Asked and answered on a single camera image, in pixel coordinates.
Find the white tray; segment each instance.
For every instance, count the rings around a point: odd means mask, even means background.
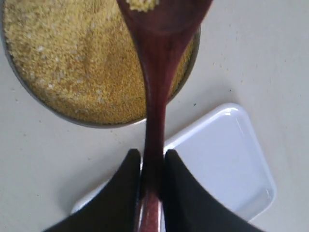
[[[246,111],[224,104],[165,143],[176,149],[196,180],[218,201],[251,220],[274,201],[277,189]],[[87,204],[106,183],[74,206]]]

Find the wooden spoon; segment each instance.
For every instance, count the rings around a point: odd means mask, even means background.
[[[136,46],[146,89],[146,139],[136,229],[158,232],[169,89],[182,54],[212,0],[161,0],[146,13],[130,10],[126,0],[117,2]]]

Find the yellow grain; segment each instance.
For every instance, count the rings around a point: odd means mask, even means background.
[[[6,0],[3,21],[16,68],[48,106],[98,124],[145,117],[138,56],[115,0]],[[191,43],[171,94],[192,49]]]

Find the black object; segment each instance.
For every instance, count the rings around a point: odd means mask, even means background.
[[[261,232],[205,191],[175,150],[166,153],[164,170],[163,208],[167,232]]]
[[[139,189],[140,153],[130,150],[91,202],[45,232],[134,232]],[[205,191],[175,150],[165,155],[162,202],[167,232],[262,232]]]
[[[105,188],[45,232],[132,232],[140,189],[140,153],[130,150]]]

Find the spoon handle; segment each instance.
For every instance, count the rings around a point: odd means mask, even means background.
[[[141,173],[140,232],[158,232],[164,165],[164,124],[169,89],[180,58],[190,42],[172,35],[139,30],[132,33],[141,61],[147,102],[146,139]]]

